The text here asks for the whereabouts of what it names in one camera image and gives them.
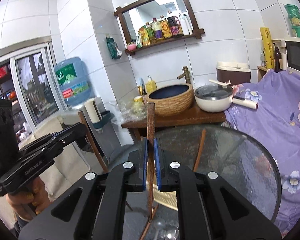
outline faucet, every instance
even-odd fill
[[[185,77],[186,78],[186,83],[191,84],[191,82],[190,82],[190,71],[188,70],[188,67],[187,66],[182,67],[182,70],[183,70],[183,74],[181,74],[177,78],[181,79],[181,78]]]

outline wooden counter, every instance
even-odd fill
[[[183,111],[180,114],[173,116],[158,116],[155,117],[155,127],[173,127],[191,124],[202,124],[202,123],[217,123],[224,122],[226,116],[224,112],[220,113],[208,113],[201,110],[197,103],[193,102],[192,106]],[[133,132],[136,138],[141,138],[139,129],[147,127],[147,120],[143,119],[136,122],[127,122],[121,125],[122,128],[128,128],[130,132]]]

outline stacked green container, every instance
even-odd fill
[[[284,8],[288,13],[293,35],[296,38],[300,38],[300,10],[298,6],[286,4]]]

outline human hand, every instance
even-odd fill
[[[36,207],[35,213],[38,215],[51,203],[44,182],[40,177],[32,181],[31,188],[33,193],[19,192],[15,195],[6,195],[9,205],[24,220],[31,220],[32,216],[23,208],[22,204],[32,203]]]

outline purple bottle label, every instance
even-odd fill
[[[170,30],[171,30],[171,33],[172,33],[173,36],[180,34],[178,26],[171,26]]]
[[[154,36],[156,39],[163,38],[162,30],[154,31]]]

